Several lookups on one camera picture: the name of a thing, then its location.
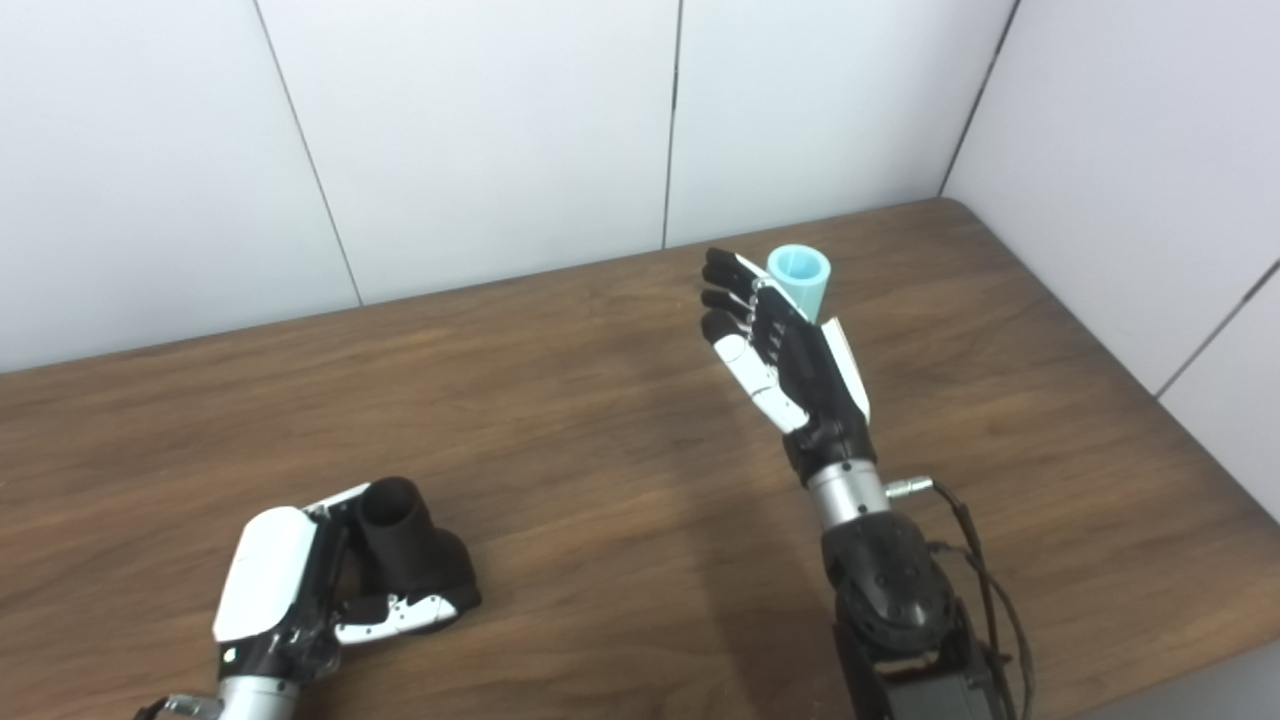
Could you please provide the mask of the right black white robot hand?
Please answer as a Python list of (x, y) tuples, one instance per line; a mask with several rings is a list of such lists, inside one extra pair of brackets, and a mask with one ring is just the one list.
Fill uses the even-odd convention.
[(837, 319), (810, 320), (764, 269), (709, 249), (701, 269), (701, 333), (742, 391), (778, 429), (797, 479), (874, 462), (869, 401)]

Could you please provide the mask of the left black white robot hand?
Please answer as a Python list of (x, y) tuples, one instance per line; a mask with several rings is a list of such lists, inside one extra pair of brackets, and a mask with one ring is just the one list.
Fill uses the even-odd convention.
[(384, 477), (243, 528), (215, 612), (220, 680), (307, 685), (344, 647), (424, 635), (483, 602), (465, 542)]

